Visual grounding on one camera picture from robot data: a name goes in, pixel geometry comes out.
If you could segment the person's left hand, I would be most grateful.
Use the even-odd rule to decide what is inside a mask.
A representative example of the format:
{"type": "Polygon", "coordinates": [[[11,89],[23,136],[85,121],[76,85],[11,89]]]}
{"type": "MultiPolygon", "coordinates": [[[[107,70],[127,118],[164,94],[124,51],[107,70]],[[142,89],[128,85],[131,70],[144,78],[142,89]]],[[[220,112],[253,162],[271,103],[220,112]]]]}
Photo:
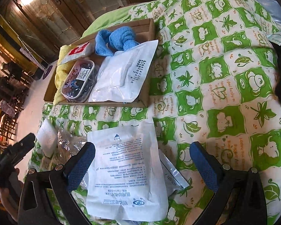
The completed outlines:
{"type": "Polygon", "coordinates": [[[8,188],[1,188],[0,187],[0,199],[1,203],[6,209],[6,211],[9,213],[11,218],[18,222],[18,208],[15,208],[15,206],[10,202],[9,200],[9,189],[8,188]]]}

